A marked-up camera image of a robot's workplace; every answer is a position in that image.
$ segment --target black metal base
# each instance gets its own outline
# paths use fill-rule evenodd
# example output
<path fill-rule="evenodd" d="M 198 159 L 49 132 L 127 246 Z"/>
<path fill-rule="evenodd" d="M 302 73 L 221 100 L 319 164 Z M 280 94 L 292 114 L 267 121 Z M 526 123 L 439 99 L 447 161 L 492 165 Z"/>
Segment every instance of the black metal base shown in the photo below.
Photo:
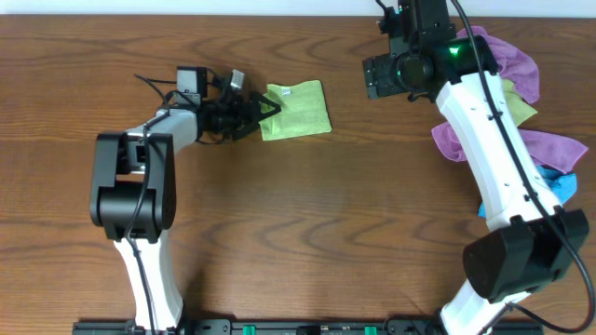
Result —
<path fill-rule="evenodd" d="M 77 322 L 73 335 L 146 335 L 147 330 L 128 322 Z M 385 322 L 232 322 L 183 321 L 177 329 L 159 335 L 444 335 L 431 318 L 396 316 Z M 500 322 L 494 335 L 544 335 L 533 322 Z"/>

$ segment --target green cloth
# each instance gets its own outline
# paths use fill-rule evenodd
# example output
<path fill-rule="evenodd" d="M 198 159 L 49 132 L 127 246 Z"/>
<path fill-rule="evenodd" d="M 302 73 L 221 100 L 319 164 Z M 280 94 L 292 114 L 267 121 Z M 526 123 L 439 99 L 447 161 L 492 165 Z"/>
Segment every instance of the green cloth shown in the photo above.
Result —
<path fill-rule="evenodd" d="M 507 106 L 509 107 L 511 116 L 513 116 L 515 126 L 519 127 L 525 120 L 538 114 L 538 111 L 525 103 L 522 97 L 520 97 L 520 95 L 513 89 L 513 85 L 512 81 L 503 79 L 505 100 L 507 100 Z"/>
<path fill-rule="evenodd" d="M 318 80 L 293 87 L 267 85 L 265 96 L 281 106 L 281 112 L 261 121 L 263 141 L 274 141 L 332 131 L 323 85 Z M 262 105 L 261 112 L 271 108 Z"/>

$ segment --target cloth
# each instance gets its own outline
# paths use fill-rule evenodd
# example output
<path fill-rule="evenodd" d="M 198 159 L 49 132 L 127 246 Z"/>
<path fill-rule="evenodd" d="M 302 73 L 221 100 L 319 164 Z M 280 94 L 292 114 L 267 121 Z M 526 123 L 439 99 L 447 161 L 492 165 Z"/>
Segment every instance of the cloth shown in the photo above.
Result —
<path fill-rule="evenodd" d="M 561 203 L 566 203 L 577 192 L 577 176 L 575 173 L 564 175 L 559 171 L 537 166 L 538 172 L 550 187 L 550 190 L 557 195 Z M 484 204 L 478 210 L 478 216 L 486 218 Z"/>
<path fill-rule="evenodd" d="M 513 89 L 513 85 L 512 81 L 503 79 L 503 91 L 505 92 L 507 107 L 511 112 L 515 126 L 519 126 L 530 117 L 538 114 L 538 111 L 523 101 L 522 97 Z"/>
<path fill-rule="evenodd" d="M 538 101 L 540 99 L 540 72 L 534 60 L 511 44 L 490 36 L 484 28 L 480 26 L 471 28 L 475 35 L 484 37 L 493 51 L 496 62 L 499 64 L 501 77 L 514 82 L 515 90 L 528 103 Z M 457 33 L 457 37 L 465 36 L 467 36 L 466 30 Z"/>
<path fill-rule="evenodd" d="M 263 141 L 332 131 L 320 81 L 308 81 L 293 87 L 269 84 L 265 96 L 278 103 L 281 112 L 259 122 Z M 262 112 L 268 112 L 262 106 Z"/>
<path fill-rule="evenodd" d="M 574 139 L 540 131 L 520 129 L 521 139 L 537 165 L 546 165 L 569 173 L 588 147 Z M 448 122 L 432 129 L 432 137 L 445 158 L 454 162 L 467 161 L 464 149 Z"/>

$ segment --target green light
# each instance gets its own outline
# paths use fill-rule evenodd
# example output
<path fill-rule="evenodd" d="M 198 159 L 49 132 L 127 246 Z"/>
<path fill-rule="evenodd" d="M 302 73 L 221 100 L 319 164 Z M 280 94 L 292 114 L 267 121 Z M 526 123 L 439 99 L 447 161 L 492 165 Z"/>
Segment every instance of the green light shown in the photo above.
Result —
<path fill-rule="evenodd" d="M 459 52 L 459 47 L 450 47 L 449 52 L 451 52 L 452 55 L 457 56 L 457 53 Z"/>

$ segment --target pile of cloth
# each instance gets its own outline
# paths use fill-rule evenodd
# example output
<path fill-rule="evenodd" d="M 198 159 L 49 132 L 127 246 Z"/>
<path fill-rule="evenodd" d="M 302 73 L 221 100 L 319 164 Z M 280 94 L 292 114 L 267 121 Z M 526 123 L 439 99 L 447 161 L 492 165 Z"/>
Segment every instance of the pile of cloth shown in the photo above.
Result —
<path fill-rule="evenodd" d="M 475 35 L 481 35 L 493 51 L 503 79 L 507 105 L 516 126 L 537 114 L 530 104 L 540 99 L 540 72 L 531 57 L 511 44 L 490 36 L 479 26 L 472 27 Z M 465 37 L 465 30 L 457 37 Z M 547 185 L 562 203 L 567 202 L 577 191 L 577 177 L 573 168 L 588 147 L 574 139 L 540 131 L 520 129 L 521 138 L 530 156 Z M 432 137 L 445 158 L 454 162 L 467 161 L 464 150 L 449 123 L 432 129 Z M 479 216 L 485 217 L 484 205 Z"/>

